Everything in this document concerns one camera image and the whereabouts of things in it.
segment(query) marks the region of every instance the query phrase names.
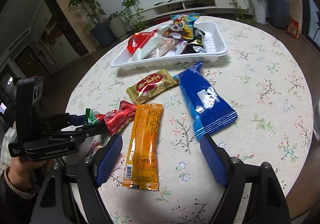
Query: plant pot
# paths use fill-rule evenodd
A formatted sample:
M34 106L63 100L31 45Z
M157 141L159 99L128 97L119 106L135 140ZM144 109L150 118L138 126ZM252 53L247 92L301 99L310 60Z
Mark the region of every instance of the plant pot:
M107 22L100 23L99 25L91 29L90 33L102 47L109 46L116 40L110 29L109 23Z
M121 38L128 33L121 17L115 17L110 21L110 28L116 38Z
M268 0L270 24L286 29L290 17L290 3L285 0Z
M267 2L263 0L251 0L254 9L255 9L255 15L256 19L255 22L261 25L267 25L266 22L266 16L267 16Z

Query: orange snack bar wrapper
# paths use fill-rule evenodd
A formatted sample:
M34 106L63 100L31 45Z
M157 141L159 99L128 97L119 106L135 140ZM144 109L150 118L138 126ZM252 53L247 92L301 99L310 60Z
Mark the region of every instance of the orange snack bar wrapper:
M156 147L162 104L137 105L122 186L159 190Z

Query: tv stand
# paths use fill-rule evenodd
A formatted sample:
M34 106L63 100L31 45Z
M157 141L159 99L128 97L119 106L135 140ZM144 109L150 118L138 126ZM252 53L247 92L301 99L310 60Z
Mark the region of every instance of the tv stand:
M246 10L247 14L252 15L248 0L237 0L237 2L240 9ZM234 13L234 5L230 0L169 0L145 7L140 14L145 20L164 18L178 13L232 14Z

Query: human hand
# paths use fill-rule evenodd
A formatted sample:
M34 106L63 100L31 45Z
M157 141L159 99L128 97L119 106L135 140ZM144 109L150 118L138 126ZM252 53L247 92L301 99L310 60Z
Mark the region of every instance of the human hand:
M36 169L44 165L47 161L35 162L26 156L12 157L8 172L10 183L18 190L27 192L31 189L29 170Z

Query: white plastic tray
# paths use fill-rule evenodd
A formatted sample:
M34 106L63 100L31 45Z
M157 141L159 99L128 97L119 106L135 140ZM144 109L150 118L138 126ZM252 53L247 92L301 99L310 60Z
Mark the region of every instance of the white plastic tray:
M127 51L126 47L124 47L111 63L111 67L119 67L125 70L130 70L148 66L176 64L179 62L213 62L217 60L219 56L223 56L228 53L227 44L224 41L222 34L215 22L196 21L194 23L194 26L205 32L203 46L206 53L162 56L156 58L143 59L140 61L128 62L132 55Z

